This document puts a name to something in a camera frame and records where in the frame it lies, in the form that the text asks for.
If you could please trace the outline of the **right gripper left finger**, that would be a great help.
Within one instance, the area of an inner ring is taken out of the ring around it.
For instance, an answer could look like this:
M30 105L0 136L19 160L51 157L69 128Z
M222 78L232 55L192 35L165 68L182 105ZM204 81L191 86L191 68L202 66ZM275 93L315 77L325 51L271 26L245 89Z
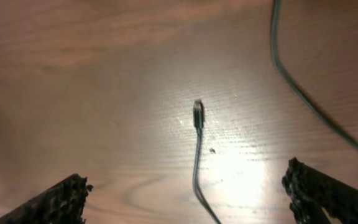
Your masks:
M85 224L86 198L93 186L73 174L0 217L0 224Z

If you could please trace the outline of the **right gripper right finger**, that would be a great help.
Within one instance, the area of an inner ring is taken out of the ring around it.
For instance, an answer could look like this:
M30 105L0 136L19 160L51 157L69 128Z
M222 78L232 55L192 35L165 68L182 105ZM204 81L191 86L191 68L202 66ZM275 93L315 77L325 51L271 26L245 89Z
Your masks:
M288 161L282 185L297 223L327 223L329 217L358 224L358 190L297 160Z

